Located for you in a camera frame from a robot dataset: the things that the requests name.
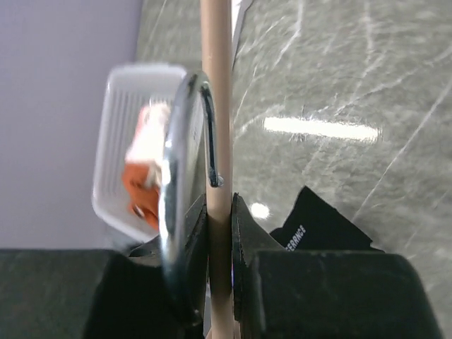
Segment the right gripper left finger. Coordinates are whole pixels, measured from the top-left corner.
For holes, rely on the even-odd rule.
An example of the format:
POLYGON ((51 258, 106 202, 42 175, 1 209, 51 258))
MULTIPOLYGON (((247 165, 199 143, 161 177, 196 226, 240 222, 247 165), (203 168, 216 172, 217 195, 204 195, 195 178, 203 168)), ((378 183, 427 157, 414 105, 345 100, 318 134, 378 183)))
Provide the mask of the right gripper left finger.
POLYGON ((172 306, 159 245, 2 250, 1 337, 202 338, 172 306))

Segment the wooden clip hanger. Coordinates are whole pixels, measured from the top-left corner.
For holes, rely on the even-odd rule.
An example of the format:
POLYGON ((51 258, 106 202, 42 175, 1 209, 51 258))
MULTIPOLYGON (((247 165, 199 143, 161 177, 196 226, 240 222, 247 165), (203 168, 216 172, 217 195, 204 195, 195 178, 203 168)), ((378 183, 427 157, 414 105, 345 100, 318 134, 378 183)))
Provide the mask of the wooden clip hanger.
POLYGON ((208 264, 211 291, 211 336, 233 338, 231 283, 231 65, 230 1, 201 2, 202 69, 188 73, 174 97, 162 162, 159 230, 162 267, 177 315, 187 324, 201 320, 187 285, 185 257, 185 188, 187 146, 193 105, 203 103, 206 149, 208 264))

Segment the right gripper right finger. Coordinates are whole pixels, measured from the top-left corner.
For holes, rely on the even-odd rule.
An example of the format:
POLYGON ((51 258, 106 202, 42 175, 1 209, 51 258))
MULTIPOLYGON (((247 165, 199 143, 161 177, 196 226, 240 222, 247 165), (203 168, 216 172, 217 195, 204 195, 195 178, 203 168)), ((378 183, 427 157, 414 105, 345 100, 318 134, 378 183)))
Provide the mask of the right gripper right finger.
POLYGON ((401 255, 288 251, 232 202, 234 317, 243 338, 441 338, 401 255))

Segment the black underwear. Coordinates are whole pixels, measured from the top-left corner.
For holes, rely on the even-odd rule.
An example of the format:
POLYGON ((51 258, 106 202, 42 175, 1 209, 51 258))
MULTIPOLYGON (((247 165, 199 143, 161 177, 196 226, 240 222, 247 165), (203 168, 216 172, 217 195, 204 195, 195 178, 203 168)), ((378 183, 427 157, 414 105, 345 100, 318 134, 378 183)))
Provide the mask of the black underwear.
POLYGON ((288 251, 373 251, 373 240, 304 186, 284 225, 270 235, 288 251))

